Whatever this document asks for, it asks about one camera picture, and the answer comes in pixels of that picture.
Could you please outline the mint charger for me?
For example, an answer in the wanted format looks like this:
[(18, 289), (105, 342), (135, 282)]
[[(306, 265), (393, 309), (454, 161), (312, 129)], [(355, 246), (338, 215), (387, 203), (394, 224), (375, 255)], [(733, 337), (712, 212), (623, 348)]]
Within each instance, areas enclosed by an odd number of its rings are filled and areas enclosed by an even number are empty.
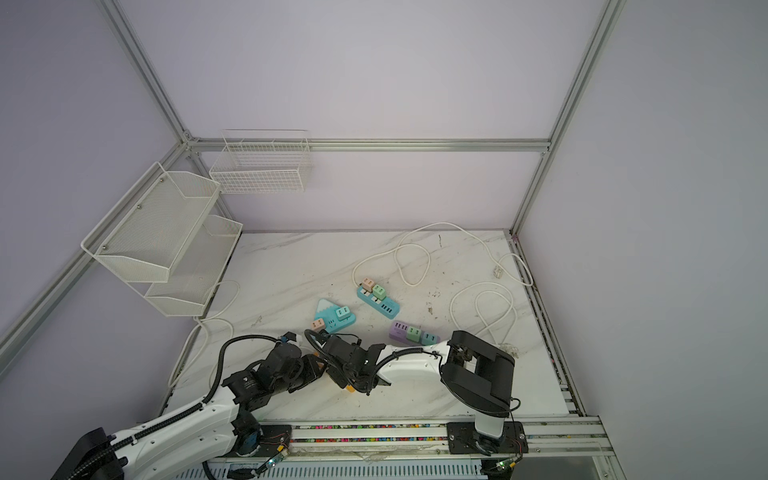
[(338, 320), (346, 320), (352, 313), (349, 307), (343, 306), (335, 310), (335, 315)]

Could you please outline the teal mountain-shaped power strip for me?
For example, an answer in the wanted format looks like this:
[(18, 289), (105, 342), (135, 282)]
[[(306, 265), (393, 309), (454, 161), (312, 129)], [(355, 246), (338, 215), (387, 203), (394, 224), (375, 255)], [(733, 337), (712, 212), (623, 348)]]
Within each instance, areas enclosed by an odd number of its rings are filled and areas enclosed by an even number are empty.
[(320, 299), (318, 301), (314, 320), (318, 318), (322, 318), (325, 321), (326, 328), (322, 331), (326, 331), (329, 334), (336, 334), (342, 331), (343, 329), (350, 327), (356, 323), (357, 318), (352, 311), (351, 311), (352, 315), (348, 319), (338, 320), (335, 315), (335, 310), (340, 307), (343, 307), (343, 306), (332, 303), (327, 299)]

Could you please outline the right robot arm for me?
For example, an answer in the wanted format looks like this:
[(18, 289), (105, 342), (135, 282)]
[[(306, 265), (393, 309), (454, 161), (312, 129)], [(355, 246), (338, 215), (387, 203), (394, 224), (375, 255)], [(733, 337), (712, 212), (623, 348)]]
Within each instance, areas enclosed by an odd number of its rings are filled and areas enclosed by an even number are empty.
[(479, 337), (456, 330), (443, 342), (412, 347), (348, 342), (307, 330), (305, 337), (341, 388), (369, 395), (406, 380), (439, 383), (474, 416), (479, 440), (498, 443), (520, 402), (512, 395), (516, 361)]

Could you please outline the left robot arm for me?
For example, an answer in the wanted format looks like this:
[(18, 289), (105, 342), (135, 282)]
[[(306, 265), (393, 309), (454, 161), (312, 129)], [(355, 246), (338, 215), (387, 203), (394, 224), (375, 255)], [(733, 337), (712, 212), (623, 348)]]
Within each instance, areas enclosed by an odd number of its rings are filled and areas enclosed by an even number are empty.
[(225, 454), (251, 456), (286, 443), (287, 434), (271, 435), (254, 411), (283, 392), (293, 393), (319, 379), (326, 368), (315, 354), (305, 354), (292, 332), (269, 337), (264, 359), (229, 376), (223, 374), (226, 341), (219, 350), (214, 384), (194, 400), (152, 421), (108, 435), (97, 428), (83, 435), (56, 470), (57, 479), (160, 479)]

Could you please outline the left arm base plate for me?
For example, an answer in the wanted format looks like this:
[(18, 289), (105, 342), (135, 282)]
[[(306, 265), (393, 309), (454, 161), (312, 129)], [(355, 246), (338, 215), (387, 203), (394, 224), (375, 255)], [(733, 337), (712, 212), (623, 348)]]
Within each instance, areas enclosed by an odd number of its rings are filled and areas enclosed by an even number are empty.
[(279, 447), (290, 444), (293, 428), (288, 424), (261, 425), (240, 434), (228, 452), (229, 457), (268, 458), (278, 452)]

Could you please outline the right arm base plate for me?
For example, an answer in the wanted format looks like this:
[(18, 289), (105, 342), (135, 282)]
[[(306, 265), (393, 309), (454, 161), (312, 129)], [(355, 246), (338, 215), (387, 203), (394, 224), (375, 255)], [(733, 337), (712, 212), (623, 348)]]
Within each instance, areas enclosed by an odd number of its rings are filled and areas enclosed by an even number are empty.
[(498, 438), (481, 434), (473, 422), (449, 422), (446, 430), (448, 449), (454, 455), (524, 455), (529, 452), (527, 435), (523, 424), (518, 421), (505, 421)]

